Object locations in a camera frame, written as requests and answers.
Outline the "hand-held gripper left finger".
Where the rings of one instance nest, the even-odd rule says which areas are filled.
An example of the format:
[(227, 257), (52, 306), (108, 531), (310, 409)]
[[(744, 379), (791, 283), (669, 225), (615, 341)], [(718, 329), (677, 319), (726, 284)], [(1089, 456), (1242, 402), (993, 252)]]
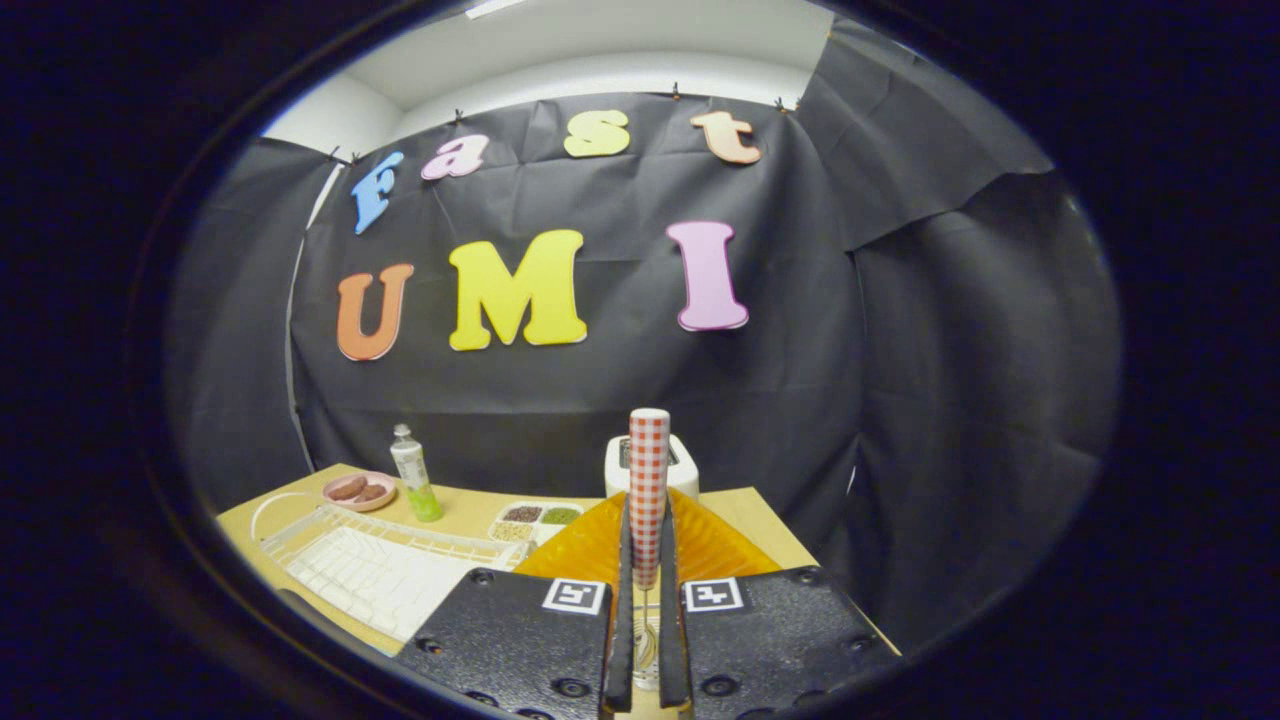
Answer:
[(530, 555), (467, 571), (396, 661), (474, 702), (536, 719), (632, 708), (626, 500), (613, 496)]

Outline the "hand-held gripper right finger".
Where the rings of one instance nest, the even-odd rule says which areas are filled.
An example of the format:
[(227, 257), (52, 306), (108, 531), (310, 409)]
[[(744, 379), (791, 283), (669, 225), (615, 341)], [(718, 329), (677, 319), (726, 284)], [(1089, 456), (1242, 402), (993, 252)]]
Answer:
[(827, 570), (765, 570), (760, 550), (686, 495), (669, 495), (660, 547), (657, 692), (681, 719), (796, 714), (901, 659)]

